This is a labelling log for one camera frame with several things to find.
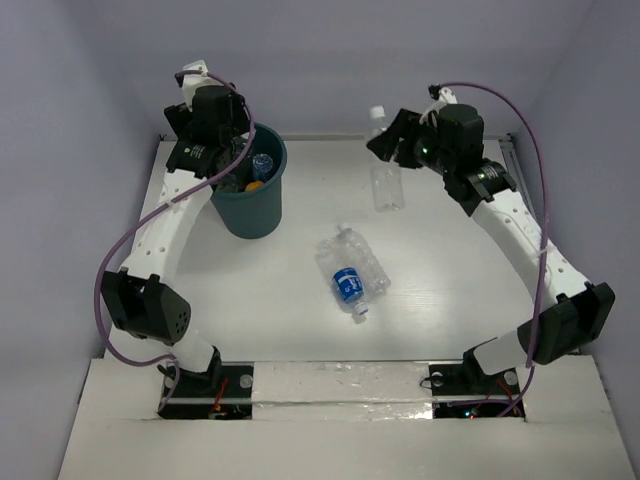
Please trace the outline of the clear crushed bottle white cap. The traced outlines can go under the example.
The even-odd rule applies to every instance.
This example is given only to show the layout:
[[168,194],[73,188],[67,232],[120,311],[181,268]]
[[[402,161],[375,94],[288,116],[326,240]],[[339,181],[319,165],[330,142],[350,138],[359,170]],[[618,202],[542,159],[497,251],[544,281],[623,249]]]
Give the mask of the clear crushed bottle white cap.
[[391,286],[391,280],[364,236],[342,223],[338,225],[335,239],[344,258],[358,272],[367,294],[371,298],[383,296]]

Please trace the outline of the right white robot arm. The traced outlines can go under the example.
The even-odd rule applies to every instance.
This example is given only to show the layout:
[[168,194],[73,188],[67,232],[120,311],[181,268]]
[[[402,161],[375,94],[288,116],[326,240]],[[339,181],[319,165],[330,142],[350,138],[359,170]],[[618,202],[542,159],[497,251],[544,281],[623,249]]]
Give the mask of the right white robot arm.
[[448,104],[426,115],[402,109],[366,144],[381,161],[439,174],[447,194],[496,243],[534,302],[531,320],[467,350],[444,373],[443,386],[473,394],[508,370],[547,365],[596,340],[615,301],[607,283],[592,283],[544,236],[515,181],[485,157],[483,136],[474,107]]

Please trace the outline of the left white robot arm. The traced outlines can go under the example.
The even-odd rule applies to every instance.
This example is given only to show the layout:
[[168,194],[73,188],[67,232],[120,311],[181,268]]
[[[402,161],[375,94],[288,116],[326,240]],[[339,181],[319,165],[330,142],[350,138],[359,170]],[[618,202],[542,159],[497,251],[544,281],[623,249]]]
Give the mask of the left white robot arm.
[[174,385],[201,395],[221,383],[219,350],[191,323],[189,302],[174,287],[191,229],[214,187],[210,179],[231,165],[236,139],[253,132],[244,98],[223,85],[195,89],[189,103],[166,108],[177,141],[165,164],[158,215],[150,219],[131,254],[104,274],[100,293],[114,326],[156,345]]

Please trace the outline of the silver foil strip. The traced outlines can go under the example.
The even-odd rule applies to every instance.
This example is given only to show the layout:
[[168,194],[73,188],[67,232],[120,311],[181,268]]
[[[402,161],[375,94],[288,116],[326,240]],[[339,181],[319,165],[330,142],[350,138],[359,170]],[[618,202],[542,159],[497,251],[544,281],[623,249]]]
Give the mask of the silver foil strip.
[[252,385],[257,421],[430,420],[420,386],[425,362],[260,362]]

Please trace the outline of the dark green plastic bin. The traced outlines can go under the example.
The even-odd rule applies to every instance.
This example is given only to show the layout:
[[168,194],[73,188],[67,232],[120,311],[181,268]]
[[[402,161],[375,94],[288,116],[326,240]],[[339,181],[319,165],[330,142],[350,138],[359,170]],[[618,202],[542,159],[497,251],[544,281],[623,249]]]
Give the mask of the dark green plastic bin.
[[221,181],[211,202],[229,232],[242,239],[258,239],[272,233],[282,218],[282,176],[287,166],[287,149],[275,130],[257,123],[249,154],[270,156],[274,162],[271,177],[257,189],[243,192],[224,192]]

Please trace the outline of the clear ribbed bottle white cap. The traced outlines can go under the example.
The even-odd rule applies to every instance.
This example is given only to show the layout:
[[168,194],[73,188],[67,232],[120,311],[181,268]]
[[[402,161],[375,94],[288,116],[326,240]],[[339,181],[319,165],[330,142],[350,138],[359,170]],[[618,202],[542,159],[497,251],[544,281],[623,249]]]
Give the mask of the clear ribbed bottle white cap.
[[[369,109],[369,141],[383,133],[388,126],[385,109],[382,105]],[[377,212],[398,211],[404,208],[404,195],[400,167],[395,163],[379,160],[369,153],[370,177],[374,209]]]

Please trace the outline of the aluminium rail right edge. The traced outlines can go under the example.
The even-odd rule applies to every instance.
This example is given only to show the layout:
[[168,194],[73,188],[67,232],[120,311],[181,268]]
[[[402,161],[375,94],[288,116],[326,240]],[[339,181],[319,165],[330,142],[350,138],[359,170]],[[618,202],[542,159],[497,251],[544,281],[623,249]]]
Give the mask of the aluminium rail right edge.
[[[515,277],[522,282],[519,290],[535,298],[541,255],[542,209],[533,205],[514,142],[502,140],[500,148],[516,190],[497,195],[498,206],[491,209],[491,223],[485,230],[513,267]],[[547,242],[546,253],[542,310],[555,305],[560,294],[571,297],[582,292],[586,281],[586,277],[567,261],[552,241]]]

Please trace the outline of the orange juice bottle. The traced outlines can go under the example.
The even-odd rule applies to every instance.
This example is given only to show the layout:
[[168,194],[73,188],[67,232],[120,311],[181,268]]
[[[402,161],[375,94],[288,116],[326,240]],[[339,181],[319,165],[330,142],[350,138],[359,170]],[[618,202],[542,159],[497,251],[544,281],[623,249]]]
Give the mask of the orange juice bottle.
[[247,186],[245,187],[244,192],[245,193],[249,193],[249,192],[254,192],[257,191],[260,188],[263,188],[265,185],[264,182],[262,181],[253,181],[247,184]]

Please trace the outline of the blue label bottle white cap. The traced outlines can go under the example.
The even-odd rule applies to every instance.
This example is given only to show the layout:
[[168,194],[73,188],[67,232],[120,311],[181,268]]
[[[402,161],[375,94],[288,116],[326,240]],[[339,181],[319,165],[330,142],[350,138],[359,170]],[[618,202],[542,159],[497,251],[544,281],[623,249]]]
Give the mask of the blue label bottle white cap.
[[325,240],[318,245],[315,260],[340,308],[355,319],[365,317],[369,307],[361,277],[341,247]]

